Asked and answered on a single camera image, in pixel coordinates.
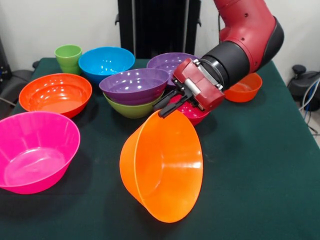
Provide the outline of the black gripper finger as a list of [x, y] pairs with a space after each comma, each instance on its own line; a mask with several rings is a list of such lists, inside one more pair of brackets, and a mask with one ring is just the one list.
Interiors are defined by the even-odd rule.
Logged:
[[166, 118], [168, 115], [173, 113], [179, 107], [181, 107], [185, 102], [190, 100], [193, 96], [184, 94], [184, 95], [177, 95], [180, 96], [180, 99], [177, 102], [169, 103], [165, 108], [160, 109], [158, 112], [158, 116], [161, 118]]
[[161, 110], [163, 108], [165, 108], [169, 103], [170, 100], [178, 95], [183, 95], [183, 91], [179, 90], [179, 89], [173, 89], [171, 91], [169, 91], [167, 94], [165, 94], [164, 96], [161, 97], [161, 99], [153, 105], [153, 110], [157, 111], [157, 110]]

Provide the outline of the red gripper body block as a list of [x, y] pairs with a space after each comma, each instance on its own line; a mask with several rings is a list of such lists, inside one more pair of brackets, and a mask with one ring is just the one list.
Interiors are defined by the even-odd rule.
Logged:
[[212, 77], [197, 59], [185, 59], [177, 66], [172, 76], [176, 87], [189, 94], [188, 100], [202, 111], [212, 111], [225, 98], [224, 86]]

